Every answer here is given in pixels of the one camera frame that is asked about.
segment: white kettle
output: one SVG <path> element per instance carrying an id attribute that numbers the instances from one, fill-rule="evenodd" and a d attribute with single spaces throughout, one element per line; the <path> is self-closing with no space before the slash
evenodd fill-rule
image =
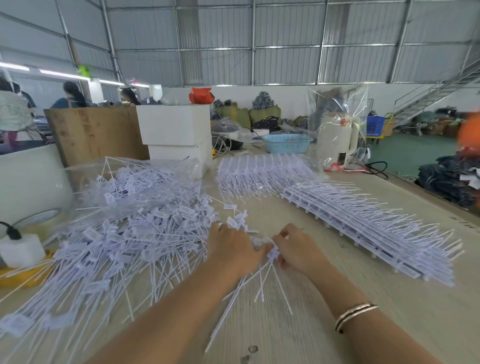
<path id="1" fill-rule="evenodd" d="M 342 112 L 328 112 L 322 115 L 316 154 L 324 170 L 347 165 L 357 152 L 359 122 L 358 117 Z"/>

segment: orange object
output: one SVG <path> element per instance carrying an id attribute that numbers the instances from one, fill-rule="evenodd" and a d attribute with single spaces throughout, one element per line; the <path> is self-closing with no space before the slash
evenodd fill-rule
<path id="1" fill-rule="evenodd" d="M 47 256 L 44 258 L 44 260 L 48 260 L 48 259 L 51 259 L 53 257 L 53 251 L 45 251 L 47 253 Z M 21 286 L 23 283 L 25 283 L 22 288 L 29 288 L 29 287 L 34 287 L 34 286 L 37 286 L 39 285 L 40 283 L 42 283 L 45 278 L 47 278 L 47 276 L 50 274 L 50 272 L 52 271 L 52 267 L 51 268 L 48 268 L 45 270 L 45 272 L 43 272 L 42 274 L 40 274 L 39 276 L 29 280 L 30 278 L 32 278 L 35 274 L 37 274 L 39 271 L 41 271 L 45 266 L 44 265 L 41 265 L 41 266 L 38 266 L 38 267 L 35 267 L 35 268 L 32 268 L 30 270 L 26 270 L 24 272 L 21 272 L 21 273 L 18 273 L 18 274 L 15 274 L 13 276 L 6 276 L 6 277 L 3 277 L 3 278 L 0 278 L 0 287 L 2 288 L 16 288 L 18 286 Z M 0 276 L 4 276 L 5 274 L 7 274 L 8 272 L 13 272 L 15 269 L 14 268 L 4 268 L 4 269 L 0 269 Z"/>
<path id="2" fill-rule="evenodd" d="M 211 87 L 195 88 L 188 94 L 192 104 L 210 105 L 215 100 L 215 96 L 210 92 Z"/>
<path id="3" fill-rule="evenodd" d="M 480 152 L 480 112 L 470 113 L 467 121 L 462 123 L 458 131 L 457 142 L 464 148 Z"/>

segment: black hair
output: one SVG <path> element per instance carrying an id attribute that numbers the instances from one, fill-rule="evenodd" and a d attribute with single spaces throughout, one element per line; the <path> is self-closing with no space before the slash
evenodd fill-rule
<path id="1" fill-rule="evenodd" d="M 72 82 L 72 81 L 65 82 L 63 84 L 63 90 L 73 96 L 73 99 L 77 102 L 79 107 L 81 108 L 88 107 L 87 102 L 85 100 L 85 96 L 82 94 L 82 92 L 78 88 L 78 85 L 75 82 Z"/>
<path id="2" fill-rule="evenodd" d="M 140 101 L 138 101 L 137 96 L 135 96 L 135 93 L 132 91 L 131 88 L 123 88 L 120 93 L 123 95 L 123 97 L 128 97 L 131 103 L 135 105 L 141 105 Z"/>
<path id="3" fill-rule="evenodd" d="M 20 92 L 20 85 L 16 82 L 12 82 L 13 83 L 13 92 L 18 94 Z"/>
<path id="4" fill-rule="evenodd" d="M 12 85 L 2 76 L 0 76 L 0 91 L 10 91 L 12 92 Z"/>

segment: green floor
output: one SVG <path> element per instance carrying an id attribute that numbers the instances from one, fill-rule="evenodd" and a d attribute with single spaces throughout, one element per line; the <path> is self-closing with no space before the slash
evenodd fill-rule
<path id="1" fill-rule="evenodd" d="M 384 160 L 387 172 L 396 175 L 417 176 L 422 164 L 434 163 L 438 157 L 456 152 L 456 140 L 444 136 L 393 134 L 372 144 L 370 162 Z"/>

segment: hand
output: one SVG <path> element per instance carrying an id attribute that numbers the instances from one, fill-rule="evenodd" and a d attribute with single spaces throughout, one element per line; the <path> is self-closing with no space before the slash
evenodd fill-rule
<path id="1" fill-rule="evenodd" d="M 207 261 L 227 263 L 242 278 L 254 271 L 272 248 L 273 244 L 264 244 L 255 251 L 245 232 L 229 229 L 227 224 L 219 227 L 214 222 L 208 232 Z"/>
<path id="2" fill-rule="evenodd" d="M 317 266 L 327 262 L 313 238 L 293 224 L 288 224 L 278 235 L 273 236 L 280 255 L 277 264 L 281 268 L 292 267 L 306 275 Z"/>

